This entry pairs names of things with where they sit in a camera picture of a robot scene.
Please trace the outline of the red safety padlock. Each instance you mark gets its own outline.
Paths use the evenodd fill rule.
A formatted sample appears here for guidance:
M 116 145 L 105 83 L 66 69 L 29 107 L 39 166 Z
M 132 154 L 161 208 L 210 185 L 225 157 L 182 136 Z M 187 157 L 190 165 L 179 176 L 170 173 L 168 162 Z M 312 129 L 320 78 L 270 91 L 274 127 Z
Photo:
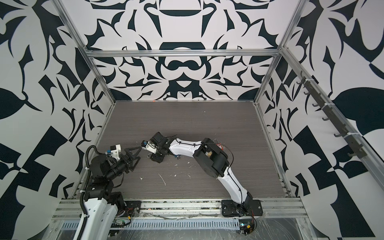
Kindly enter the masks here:
M 225 148 L 221 144 L 216 144 L 221 150 L 224 150 Z

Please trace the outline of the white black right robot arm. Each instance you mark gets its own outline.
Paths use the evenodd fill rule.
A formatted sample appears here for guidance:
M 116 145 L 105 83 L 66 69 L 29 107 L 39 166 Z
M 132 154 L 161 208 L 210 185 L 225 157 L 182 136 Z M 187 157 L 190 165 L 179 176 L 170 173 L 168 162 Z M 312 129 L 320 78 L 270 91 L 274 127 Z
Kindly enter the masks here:
M 209 138 L 191 142 L 175 136 L 165 137 L 157 132 L 149 141 L 142 141 L 142 148 L 150 152 L 150 159 L 161 163 L 165 156 L 194 158 L 203 171 L 224 186 L 230 200 L 221 201 L 223 217 L 256 217 L 263 215 L 261 201 L 255 200 L 232 171 L 229 156 L 223 145 Z

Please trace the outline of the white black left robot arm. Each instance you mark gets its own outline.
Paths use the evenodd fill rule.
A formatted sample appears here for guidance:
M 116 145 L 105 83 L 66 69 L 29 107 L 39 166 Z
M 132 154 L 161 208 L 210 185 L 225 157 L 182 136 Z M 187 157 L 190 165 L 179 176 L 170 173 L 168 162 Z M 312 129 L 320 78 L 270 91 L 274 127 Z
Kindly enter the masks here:
M 141 147 L 121 149 L 119 145 L 101 153 L 95 145 L 85 153 L 86 180 L 80 190 L 82 209 L 75 240 L 106 240 L 113 228 L 125 228 L 132 222 L 133 207 L 127 206 L 113 181 L 134 171 L 140 161 Z

